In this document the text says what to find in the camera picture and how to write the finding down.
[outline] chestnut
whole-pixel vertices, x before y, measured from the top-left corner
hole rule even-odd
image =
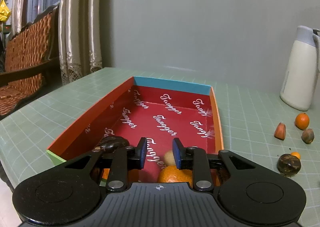
[[[129,141],[121,136],[109,136],[102,138],[97,146],[105,153],[113,153],[117,148],[129,145]]]
[[[277,168],[282,175],[293,176],[301,169],[301,162],[296,156],[283,154],[279,157]]]
[[[314,138],[315,134],[313,133],[312,129],[304,130],[301,136],[301,139],[305,144],[310,144],[311,142],[313,142]]]

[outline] metal screw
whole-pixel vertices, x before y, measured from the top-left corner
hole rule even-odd
[[[206,180],[201,180],[196,183],[196,186],[199,188],[208,188],[211,186],[211,183]]]
[[[120,188],[123,187],[124,183],[122,181],[119,180],[113,180],[111,182],[109,182],[108,186],[110,186],[111,188]]]

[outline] yellow bag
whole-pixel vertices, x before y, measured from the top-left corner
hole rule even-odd
[[[0,3],[0,22],[6,22],[11,15],[11,11],[5,4],[5,1],[2,0]]]

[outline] orange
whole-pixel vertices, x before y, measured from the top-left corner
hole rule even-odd
[[[102,178],[107,179],[110,169],[104,169]],[[138,182],[139,180],[139,170],[129,170],[128,171],[128,181],[129,182]]]
[[[298,159],[300,159],[300,154],[298,152],[296,152],[296,151],[291,152],[290,155],[296,156]]]
[[[309,116],[306,113],[298,114],[294,124],[301,130],[305,130],[309,126]]]
[[[159,183],[172,183],[172,182],[189,182],[192,186],[192,171],[191,170],[179,170],[174,166],[167,166],[161,170],[159,177]]]

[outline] table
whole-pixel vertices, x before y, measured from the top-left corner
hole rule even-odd
[[[320,111],[308,111],[315,140],[307,145],[300,138],[302,131],[294,126],[299,111],[282,102],[278,94],[182,75],[104,68],[6,117],[0,121],[0,159],[13,186],[53,167],[46,153],[49,144],[92,104],[134,75],[212,85],[225,148],[262,166],[277,172],[280,155],[299,152],[302,168],[292,179],[307,195],[299,222],[304,227],[320,227]],[[273,137],[279,122],[286,124],[284,141]]]

